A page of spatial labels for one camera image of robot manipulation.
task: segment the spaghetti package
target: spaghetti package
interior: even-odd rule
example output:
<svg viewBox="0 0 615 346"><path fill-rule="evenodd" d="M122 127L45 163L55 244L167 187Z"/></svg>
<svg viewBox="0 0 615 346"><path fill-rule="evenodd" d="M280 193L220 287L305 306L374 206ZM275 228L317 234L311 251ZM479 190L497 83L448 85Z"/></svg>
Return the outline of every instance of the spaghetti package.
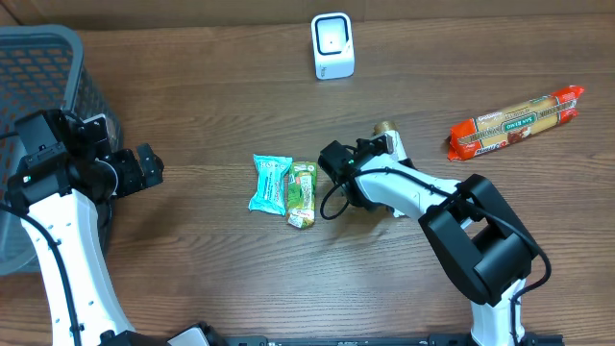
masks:
<svg viewBox="0 0 615 346"><path fill-rule="evenodd" d="M568 86L453 126L449 160L468 160L569 122L578 114L575 106L583 92L580 86Z"/></svg>

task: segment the gray plastic basket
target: gray plastic basket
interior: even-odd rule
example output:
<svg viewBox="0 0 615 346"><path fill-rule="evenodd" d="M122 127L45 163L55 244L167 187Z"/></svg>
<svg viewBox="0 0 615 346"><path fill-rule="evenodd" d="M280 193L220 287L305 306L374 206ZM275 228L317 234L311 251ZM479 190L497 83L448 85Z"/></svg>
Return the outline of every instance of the gray plastic basket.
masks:
<svg viewBox="0 0 615 346"><path fill-rule="evenodd" d="M83 119L104 113L111 149L120 149L119 122L84 68L77 34L60 25L0 27L0 133L12 131L21 116L49 109L72 111ZM18 137L0 141L0 200L25 154ZM99 230L101 245L107 239L104 228ZM0 275L38 270L20 220L0 213Z"/></svg>

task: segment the wooden table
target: wooden table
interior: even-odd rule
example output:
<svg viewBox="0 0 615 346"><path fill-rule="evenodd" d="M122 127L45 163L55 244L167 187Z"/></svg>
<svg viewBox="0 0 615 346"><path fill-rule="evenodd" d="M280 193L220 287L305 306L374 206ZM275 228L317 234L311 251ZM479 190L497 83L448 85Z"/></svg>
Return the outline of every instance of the wooden table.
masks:
<svg viewBox="0 0 615 346"><path fill-rule="evenodd" d="M528 330L615 342L615 15L354 29L355 76L325 83L307 24L81 33L126 146L149 142L165 163L163 185L118 202L107 256L137 330L170 335L205 320L228 335L468 332L469 303L415 221L349 209L298 231L248 212L253 154L316 161L334 139L352 144L389 119L421 170L491 179L550 255L553 278L524 299ZM587 88L572 123L446 160L455 123L570 84ZM319 173L322 198L332 184ZM536 260L529 279L543 268ZM2 278L0 289L0 345L49 344L40 276Z"/></svg>

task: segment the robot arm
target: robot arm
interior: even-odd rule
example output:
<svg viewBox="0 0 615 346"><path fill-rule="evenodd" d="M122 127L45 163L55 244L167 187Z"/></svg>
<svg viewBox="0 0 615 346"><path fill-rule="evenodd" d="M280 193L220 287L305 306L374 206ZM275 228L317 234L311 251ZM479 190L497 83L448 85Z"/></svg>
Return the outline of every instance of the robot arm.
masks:
<svg viewBox="0 0 615 346"><path fill-rule="evenodd" d="M400 146L394 130L358 139L352 153L334 141L321 152L319 164L353 206L386 206L418 220L447 276L472 302L474 341L479 346L514 345L510 300L524 287L536 253L498 220L487 218L487 226L474 238L464 229L484 217L470 208L476 206L531 239L529 232L488 180L479 175L463 183L431 177L411 161L399 161ZM520 306L515 309L514 332L520 342L525 331Z"/></svg>
<svg viewBox="0 0 615 346"><path fill-rule="evenodd" d="M147 144L112 152L104 115L69 121L62 111L39 111L15 122L27 156L8 181L14 210L38 222L57 244L70 287L40 231L22 219L38 256L51 312L54 345L75 343L68 296L78 317L82 345L98 345L104 333L134 328L120 307L98 237L96 205L162 182L162 162Z"/></svg>

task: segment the black cable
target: black cable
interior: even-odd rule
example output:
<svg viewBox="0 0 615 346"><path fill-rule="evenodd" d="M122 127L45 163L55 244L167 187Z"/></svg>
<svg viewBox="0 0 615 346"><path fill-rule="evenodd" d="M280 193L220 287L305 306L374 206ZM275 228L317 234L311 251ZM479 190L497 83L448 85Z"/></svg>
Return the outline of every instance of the black cable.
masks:
<svg viewBox="0 0 615 346"><path fill-rule="evenodd" d="M19 136L19 134L16 131L11 131L9 133L5 133L3 135L0 135L0 140L6 139L6 138L8 138L10 136Z"/></svg>
<svg viewBox="0 0 615 346"><path fill-rule="evenodd" d="M111 199L107 200L107 218L105 219L105 222L103 222L103 224L100 226L101 229L109 226L109 223L111 222L111 218L113 217L113 210L111 209Z"/></svg>
<svg viewBox="0 0 615 346"><path fill-rule="evenodd" d="M524 235L522 232L520 232L516 227L512 226L511 224L509 224L508 222L502 220L502 218L488 212L487 210L484 210L482 208L479 208L477 206L475 206L474 204L467 202L467 206L470 206L470 208L473 208L474 210L478 211L479 213L481 213L482 215L484 215L485 217L489 217L501 224L503 224L504 226L506 226L508 229L510 229L513 233L515 233L517 236L519 236L521 238L521 240L523 240L529 247L532 248L532 250L534 252L536 252L538 254L538 256L540 256L540 258L545 262L545 274L543 275L542 278L540 278L540 280L538 280L537 282L533 283L533 284L529 284L525 287L523 287L521 290L519 290L517 293L513 294L513 296L510 298L510 324L511 324L511 333L512 333L512 339L514 341L515 346L519 346L519 341L517 341L517 324L516 324L516 314L517 314L517 310L516 310L516 306L519 304L519 298L521 298L522 295L533 291L534 289L540 287L543 284L546 284L547 281L549 280L549 278L551 277L551 272L552 272L552 268L551 268L551 261L549 260L549 257L547 257L547 254L545 254L545 252L542 250L542 248L535 242L532 241L529 237L527 237L526 235Z"/></svg>
<svg viewBox="0 0 615 346"><path fill-rule="evenodd" d="M453 197L453 194L443 191L442 189L428 184L422 180L420 180L419 178L416 178L410 174L405 173L404 171L398 170L398 169L393 169L393 168L389 168L389 167L385 167L385 168L376 168L376 169L368 169L368 170L364 170L364 171L359 171L356 174L354 174L351 179L355 179L357 177L366 175L366 174L372 174L372 173L385 173L385 174L396 174L399 176L402 176L404 178L407 178L411 181L413 181L414 183L416 183L417 185L420 185L426 189L428 189L429 191L431 191L432 193L437 193L443 197ZM329 200L329 197L331 197L331 195L342 186L343 184L337 184L335 185L326 195L325 198L323 198L323 202L320 205L320 215L322 216L323 219L325 220L333 220L335 219L337 216L341 215L342 212L344 212L344 210L348 207L348 204L350 202L346 201L346 205L335 215L333 216L326 216L324 213L324 209L325 209L325 204L327 203L327 200ZM525 287L523 287L521 290L519 290L517 293L513 294L513 296L510 298L510 323L511 323L511 333L512 333L512 339L514 341L515 346L519 346L519 341L517 340L517 326L516 326L516 306L519 304L519 298L521 298L521 296L523 296L524 294L533 291L534 289L542 286L543 284L545 284L549 278L551 277L551 273L552 273L552 268L551 268L551 261L549 260L549 257L547 256L547 254L542 250L542 248L532 239L530 239L529 237L527 237L523 232L519 231L516 227L512 226L511 224L509 224L508 222L504 221L502 218L500 218L499 216L496 216L494 214L492 214L491 212L488 212L487 210L484 210L478 206L476 206L474 203L471 203L465 199L458 199L457 201L460 201L461 203L464 203L466 206L470 207L471 209L473 209L474 211L480 213L483 217L488 217L500 224L502 224L503 226L505 226L506 228L508 228L509 230L511 230L514 234L516 234L517 236L519 236L521 238L521 240L526 243L526 245L528 245L529 248L531 248L535 253L538 254L538 256L540 256L540 259L543 260L543 262L545 263L545 274L543 275L543 277L538 280L537 282L533 283L533 284L529 284Z"/></svg>
<svg viewBox="0 0 615 346"><path fill-rule="evenodd" d="M346 204L344 205L344 207L342 207L342 209L339 210L335 215L331 215L331 216L325 215L325 205L327 204L327 201L329 201L329 197L331 197L331 195L333 195L333 193L336 192L342 185L343 184L335 185L332 189L329 190L329 192L327 192L325 197L323 197L323 202L320 204L320 216L323 219L325 220L335 219L337 216L341 215L346 210L346 208L348 208L348 205L350 205L350 202L346 200Z"/></svg>
<svg viewBox="0 0 615 346"><path fill-rule="evenodd" d="M70 331L73 334L73 340L75 341L75 346L81 346L81 327L79 325L79 321L77 319L77 311L75 310L75 302L73 301L73 294L70 289L70 282L68 281L68 274L66 273L66 266L64 265L64 261L62 260L62 256L60 255L60 251L58 250L58 243L54 238L39 224L34 218L23 214L5 204L0 203L0 210L8 212L12 215L15 215L19 218L26 220L29 224L34 226L40 234L47 240L47 244L49 245L49 249L54 255L56 259L56 264L58 265L58 271L60 272L61 285L64 289L64 297L66 298L66 307L68 308L68 317L70 318Z"/></svg>

